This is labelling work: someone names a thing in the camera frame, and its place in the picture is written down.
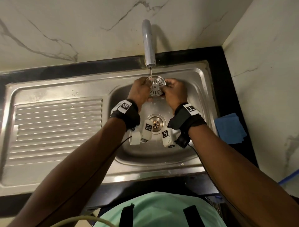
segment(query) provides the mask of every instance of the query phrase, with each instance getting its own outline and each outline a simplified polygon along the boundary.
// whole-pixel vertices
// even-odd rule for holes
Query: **white cable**
[[[104,223],[104,224],[106,224],[106,225],[108,225],[110,227],[116,227],[110,221],[107,221],[107,220],[105,220],[103,218],[93,217],[93,216],[87,216],[87,215],[70,217],[70,218],[64,219],[64,220],[62,220],[60,222],[57,222],[56,224],[52,225],[51,227],[60,227],[60,226],[63,226],[65,224],[67,224],[67,223],[76,222],[76,221],[80,221],[80,220],[97,221],[97,222]]]

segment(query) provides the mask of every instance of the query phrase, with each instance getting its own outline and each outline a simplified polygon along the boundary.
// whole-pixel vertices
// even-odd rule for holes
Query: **hand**
[[[162,91],[165,93],[166,101],[172,108],[173,115],[177,107],[187,102],[187,89],[183,82],[174,78],[165,79],[167,86],[162,87]]]
[[[150,87],[152,84],[150,80],[145,82],[146,79],[147,77],[143,76],[135,80],[128,95],[128,99],[133,100],[138,106],[138,113],[141,111],[142,104],[146,102],[150,95]]]

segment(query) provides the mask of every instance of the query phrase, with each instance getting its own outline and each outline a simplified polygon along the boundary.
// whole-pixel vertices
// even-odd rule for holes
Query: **kitchen sink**
[[[216,133],[207,62],[154,68],[153,74],[183,81],[188,102]],[[34,191],[61,160],[105,124],[111,109],[127,98],[133,81],[148,75],[148,69],[140,69],[8,84],[0,133],[0,196]],[[159,127],[147,143],[125,142],[119,148],[104,183],[204,171],[190,147],[163,146],[161,128],[173,117],[164,96],[143,104],[140,117],[141,125],[150,119]]]

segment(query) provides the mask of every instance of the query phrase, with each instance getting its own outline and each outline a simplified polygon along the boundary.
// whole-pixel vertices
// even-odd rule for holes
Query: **faucet spout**
[[[149,20],[142,22],[142,36],[144,45],[145,65],[147,68],[156,66],[155,51],[152,44],[152,26]]]

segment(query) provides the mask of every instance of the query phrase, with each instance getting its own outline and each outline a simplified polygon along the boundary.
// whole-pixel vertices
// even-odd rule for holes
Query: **mint green shirt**
[[[118,226],[122,209],[131,203],[135,205],[134,227],[188,227],[183,209],[192,205],[196,206],[205,227],[226,227],[215,208],[203,199],[164,192],[152,192],[123,202],[103,214],[101,218]],[[100,222],[94,225],[94,227],[102,226],[106,225]]]

